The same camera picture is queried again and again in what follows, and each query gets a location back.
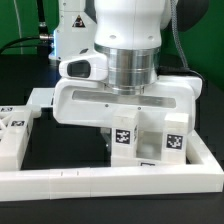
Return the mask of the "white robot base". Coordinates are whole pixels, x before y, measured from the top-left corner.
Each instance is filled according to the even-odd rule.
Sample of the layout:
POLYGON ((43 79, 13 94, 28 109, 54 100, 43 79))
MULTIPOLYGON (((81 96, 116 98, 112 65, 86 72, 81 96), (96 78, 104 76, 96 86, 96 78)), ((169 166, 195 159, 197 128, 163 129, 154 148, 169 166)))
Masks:
POLYGON ((95 0, 58 0, 59 23, 53 32, 49 62, 57 66, 67 57, 93 47, 97 27, 95 0))

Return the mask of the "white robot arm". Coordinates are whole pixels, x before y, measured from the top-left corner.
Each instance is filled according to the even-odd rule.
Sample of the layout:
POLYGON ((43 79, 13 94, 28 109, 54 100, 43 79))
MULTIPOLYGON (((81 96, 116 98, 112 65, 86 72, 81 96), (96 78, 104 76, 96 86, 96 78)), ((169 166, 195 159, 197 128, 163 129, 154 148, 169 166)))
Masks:
POLYGON ((161 30, 178 0, 95 0, 94 45, 61 61, 53 115, 64 124, 112 128, 138 117, 137 127, 161 132, 169 121, 192 131, 202 80, 158 75, 161 30))

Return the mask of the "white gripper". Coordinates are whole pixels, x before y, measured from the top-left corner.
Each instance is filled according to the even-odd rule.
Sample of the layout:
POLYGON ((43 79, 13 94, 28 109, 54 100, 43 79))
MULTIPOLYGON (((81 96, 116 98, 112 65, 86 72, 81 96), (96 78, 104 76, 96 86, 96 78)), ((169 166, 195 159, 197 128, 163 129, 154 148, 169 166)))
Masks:
POLYGON ((186 113, 192 131, 201 89, 198 77, 160 76, 141 95, 117 95, 97 82, 62 78, 54 91, 53 115, 62 124, 111 128, 118 110, 135 110, 141 131, 161 132, 168 113, 186 113))

